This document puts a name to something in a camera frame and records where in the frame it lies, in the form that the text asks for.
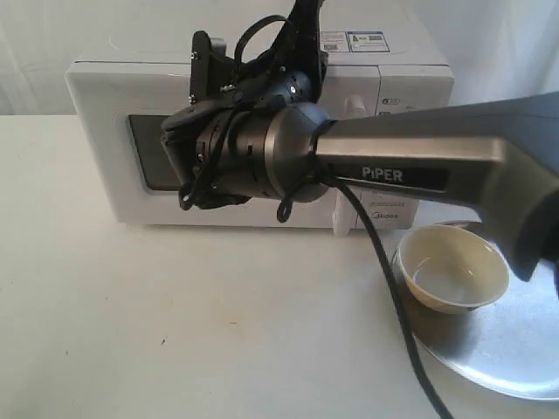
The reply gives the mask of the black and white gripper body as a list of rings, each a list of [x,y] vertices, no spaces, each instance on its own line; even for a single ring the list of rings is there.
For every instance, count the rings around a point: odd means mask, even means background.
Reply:
[[[189,105],[162,123],[161,143],[181,183],[180,207],[213,210],[243,204],[243,196],[218,191],[214,182],[238,113],[235,60],[226,56],[225,41],[206,31],[194,33],[190,58]]]

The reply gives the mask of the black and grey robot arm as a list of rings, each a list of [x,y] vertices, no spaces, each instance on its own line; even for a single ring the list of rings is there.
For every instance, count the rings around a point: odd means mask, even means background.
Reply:
[[[183,210],[254,197],[295,203],[329,188],[376,231],[354,188],[476,211],[514,274],[558,260],[555,92],[410,113],[334,120],[319,106],[328,54],[319,1],[298,1],[241,35],[234,54],[205,31],[192,38],[190,103],[162,124]]]

